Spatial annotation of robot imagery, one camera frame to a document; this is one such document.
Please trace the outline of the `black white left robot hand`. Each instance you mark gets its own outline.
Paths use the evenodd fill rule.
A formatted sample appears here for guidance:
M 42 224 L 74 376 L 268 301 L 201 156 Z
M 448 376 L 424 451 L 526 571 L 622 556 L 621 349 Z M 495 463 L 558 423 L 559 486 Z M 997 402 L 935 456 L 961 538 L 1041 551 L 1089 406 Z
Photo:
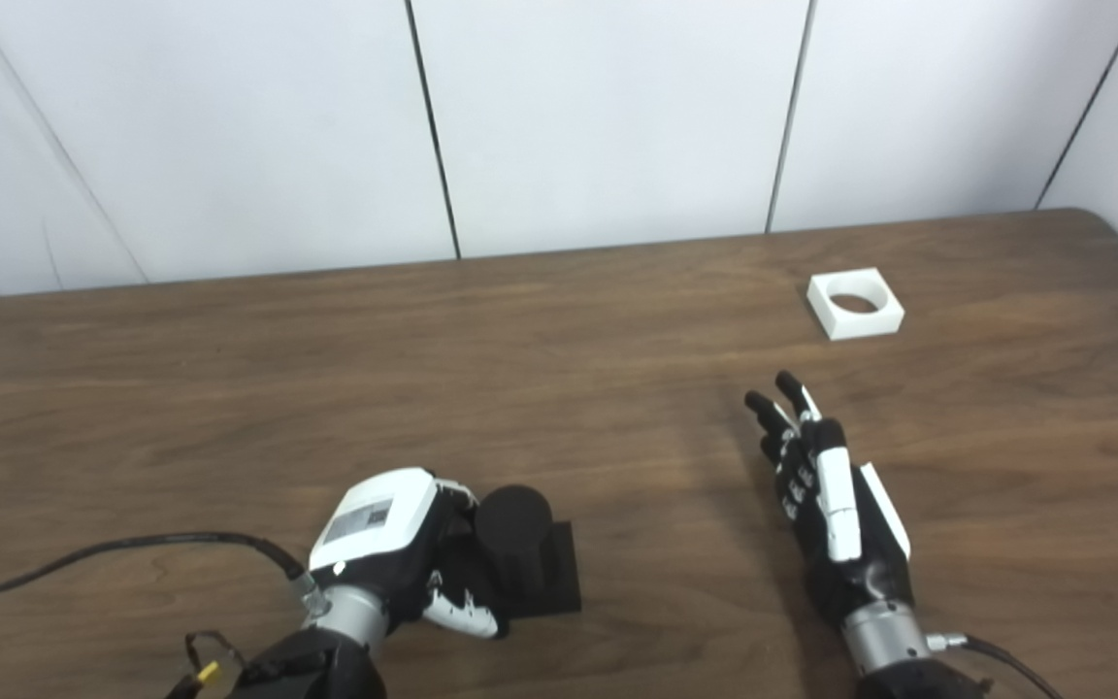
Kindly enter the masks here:
M 506 616 L 479 592 L 471 563 L 454 563 L 479 497 L 420 466 L 390 470 L 350 488 L 307 557 L 325 605 L 307 625 L 369 655 L 400 625 L 425 618 L 479 640 L 502 640 Z

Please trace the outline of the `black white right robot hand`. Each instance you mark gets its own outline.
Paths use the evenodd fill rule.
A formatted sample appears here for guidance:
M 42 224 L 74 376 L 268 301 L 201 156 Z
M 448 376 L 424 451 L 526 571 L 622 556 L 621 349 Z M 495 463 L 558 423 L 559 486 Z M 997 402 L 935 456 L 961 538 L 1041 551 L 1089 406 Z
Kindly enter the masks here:
M 775 386 L 785 409 L 750 390 L 743 404 L 762 426 L 760 447 L 773 465 L 773 491 L 804 563 L 811 606 L 847 644 L 858 673 L 931 657 L 915 616 L 912 544 L 881 478 L 853 463 L 841 423 L 819 410 L 789 371 Z

